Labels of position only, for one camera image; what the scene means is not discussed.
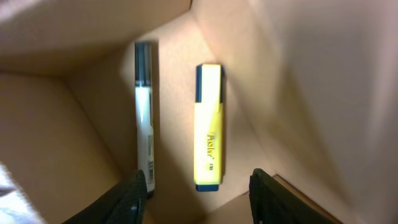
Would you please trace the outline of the yellow highlighter pen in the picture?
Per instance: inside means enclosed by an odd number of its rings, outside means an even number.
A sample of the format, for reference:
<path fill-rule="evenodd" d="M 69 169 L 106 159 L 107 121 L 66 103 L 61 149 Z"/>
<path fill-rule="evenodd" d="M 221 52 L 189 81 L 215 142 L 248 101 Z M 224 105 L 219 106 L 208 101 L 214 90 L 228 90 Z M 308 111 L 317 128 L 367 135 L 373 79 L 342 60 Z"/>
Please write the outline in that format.
<path fill-rule="evenodd" d="M 223 67 L 196 67 L 194 106 L 194 183 L 198 192 L 214 192 L 222 180 Z"/>

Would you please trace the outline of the black and white marker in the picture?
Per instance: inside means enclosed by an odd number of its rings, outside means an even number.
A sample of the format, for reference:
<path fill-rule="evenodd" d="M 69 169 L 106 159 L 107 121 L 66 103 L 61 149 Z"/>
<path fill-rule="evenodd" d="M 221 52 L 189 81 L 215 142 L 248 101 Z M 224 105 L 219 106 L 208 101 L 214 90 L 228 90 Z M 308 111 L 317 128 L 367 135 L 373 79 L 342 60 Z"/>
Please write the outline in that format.
<path fill-rule="evenodd" d="M 155 191 L 152 105 L 152 43 L 135 43 L 135 103 L 138 169 L 146 178 L 147 198 Z"/>

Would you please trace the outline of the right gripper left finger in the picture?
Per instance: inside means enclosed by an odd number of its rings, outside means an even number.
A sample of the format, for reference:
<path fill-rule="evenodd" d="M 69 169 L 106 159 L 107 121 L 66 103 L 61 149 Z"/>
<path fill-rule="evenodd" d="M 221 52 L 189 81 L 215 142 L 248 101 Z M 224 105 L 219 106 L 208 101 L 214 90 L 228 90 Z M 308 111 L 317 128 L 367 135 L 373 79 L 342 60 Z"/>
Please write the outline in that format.
<path fill-rule="evenodd" d="M 146 199 L 146 178 L 137 170 L 64 224 L 141 224 Z"/>

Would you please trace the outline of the brown cardboard box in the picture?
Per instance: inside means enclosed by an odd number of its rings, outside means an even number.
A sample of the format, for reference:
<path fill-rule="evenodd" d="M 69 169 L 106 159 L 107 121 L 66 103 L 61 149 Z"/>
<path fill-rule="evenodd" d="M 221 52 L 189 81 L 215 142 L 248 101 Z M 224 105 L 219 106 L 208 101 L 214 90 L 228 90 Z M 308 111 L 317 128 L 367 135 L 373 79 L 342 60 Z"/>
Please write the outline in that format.
<path fill-rule="evenodd" d="M 396 1 L 2 1 L 1 164 L 45 223 L 137 167 L 134 42 L 156 40 L 148 223 L 251 223 L 279 175 L 343 223 L 397 222 Z M 226 73 L 223 183 L 193 182 L 195 68 Z"/>

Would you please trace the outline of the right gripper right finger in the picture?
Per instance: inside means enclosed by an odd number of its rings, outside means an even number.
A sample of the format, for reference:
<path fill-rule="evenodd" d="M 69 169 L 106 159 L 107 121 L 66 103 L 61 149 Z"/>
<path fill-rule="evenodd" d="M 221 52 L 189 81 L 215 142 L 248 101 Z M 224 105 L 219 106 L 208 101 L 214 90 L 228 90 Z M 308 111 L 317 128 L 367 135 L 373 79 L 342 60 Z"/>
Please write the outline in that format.
<path fill-rule="evenodd" d="M 250 176 L 249 201 L 255 224 L 338 223 L 312 208 L 260 168 L 255 168 Z"/>

